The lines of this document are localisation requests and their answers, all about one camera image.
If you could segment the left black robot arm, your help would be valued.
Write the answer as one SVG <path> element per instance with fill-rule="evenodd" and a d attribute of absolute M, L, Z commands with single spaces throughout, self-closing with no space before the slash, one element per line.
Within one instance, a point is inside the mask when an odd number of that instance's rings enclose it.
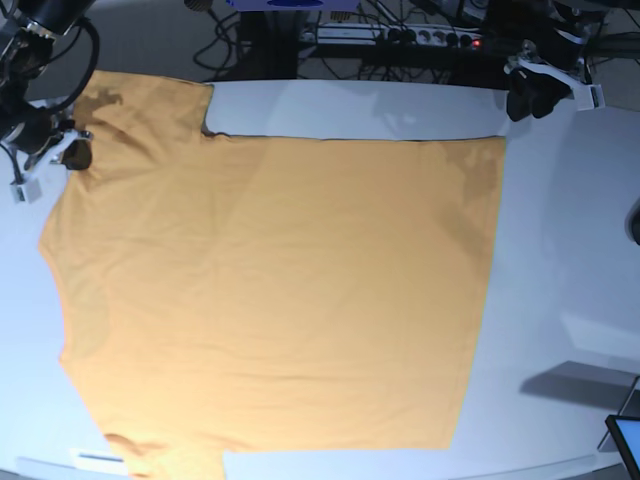
<path fill-rule="evenodd" d="M 605 31 L 608 13 L 638 9 L 637 1 L 491 1 L 481 51 L 504 60 L 510 120 L 543 118 L 566 98 L 578 111 L 604 107 L 590 62 L 639 60 L 637 29 Z"/>

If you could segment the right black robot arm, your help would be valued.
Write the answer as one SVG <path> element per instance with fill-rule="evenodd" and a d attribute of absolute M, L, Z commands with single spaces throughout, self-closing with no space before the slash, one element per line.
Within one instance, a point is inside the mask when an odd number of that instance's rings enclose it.
<path fill-rule="evenodd" d="M 93 134 L 76 127 L 72 106 L 96 70 L 100 37 L 86 17 L 91 1 L 13 1 L 1 6 L 1 151 L 11 162 L 10 190 L 17 203 L 42 196 L 40 170 L 62 165 L 86 170 Z M 57 104 L 37 107 L 25 99 L 30 83 L 60 58 L 57 40 L 75 28 L 91 43 L 87 68 L 75 89 Z"/>

